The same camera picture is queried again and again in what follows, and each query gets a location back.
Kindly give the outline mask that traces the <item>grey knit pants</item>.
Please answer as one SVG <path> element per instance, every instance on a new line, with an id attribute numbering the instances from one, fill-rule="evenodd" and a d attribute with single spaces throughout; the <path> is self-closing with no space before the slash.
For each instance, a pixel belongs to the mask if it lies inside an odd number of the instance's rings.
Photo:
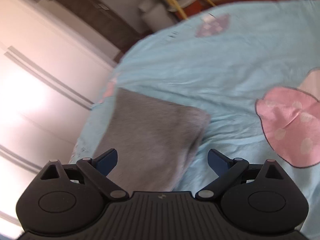
<path id="1" fill-rule="evenodd" d="M 193 161 L 210 115 L 196 107 L 118 89 L 115 109 L 95 157 L 114 148 L 108 178 L 128 193 L 172 191 Z"/>

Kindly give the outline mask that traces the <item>white wardrobe with black lines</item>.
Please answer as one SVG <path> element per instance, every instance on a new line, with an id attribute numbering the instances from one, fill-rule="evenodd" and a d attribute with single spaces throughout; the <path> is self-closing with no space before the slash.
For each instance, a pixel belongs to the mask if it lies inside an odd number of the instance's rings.
<path id="1" fill-rule="evenodd" d="M 115 62 L 32 0 L 1 0 L 1 238 L 50 160 L 70 161 Z"/>

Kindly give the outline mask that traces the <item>light blue mushroom bedsheet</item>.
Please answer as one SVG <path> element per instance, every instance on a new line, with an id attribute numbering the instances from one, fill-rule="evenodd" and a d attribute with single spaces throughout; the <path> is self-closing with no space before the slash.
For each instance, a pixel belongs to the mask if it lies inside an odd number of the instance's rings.
<path id="1" fill-rule="evenodd" d="M 297 88 L 319 69 L 319 0 L 225 4 L 138 42 L 112 73 L 116 86 L 200 108 L 211 121 L 177 191 L 197 192 L 216 174 L 215 148 L 252 163 L 277 154 L 255 102 L 276 86 Z"/>

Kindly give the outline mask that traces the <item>dark wooden door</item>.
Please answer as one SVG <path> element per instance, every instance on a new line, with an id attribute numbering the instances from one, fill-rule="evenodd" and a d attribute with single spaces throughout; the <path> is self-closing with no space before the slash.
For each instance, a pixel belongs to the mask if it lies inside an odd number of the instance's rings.
<path id="1" fill-rule="evenodd" d="M 78 16 L 121 52 L 152 31 L 142 21 L 142 0 L 55 0 Z"/>

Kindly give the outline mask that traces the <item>red box under table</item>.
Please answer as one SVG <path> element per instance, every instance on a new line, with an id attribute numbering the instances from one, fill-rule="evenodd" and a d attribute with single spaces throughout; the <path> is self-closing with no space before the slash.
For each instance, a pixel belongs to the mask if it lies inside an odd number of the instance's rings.
<path id="1" fill-rule="evenodd" d="M 202 0 L 196 0 L 190 5 L 183 8 L 185 14 L 189 16 L 193 16 L 199 14 L 206 8 L 206 5 L 202 3 Z"/>

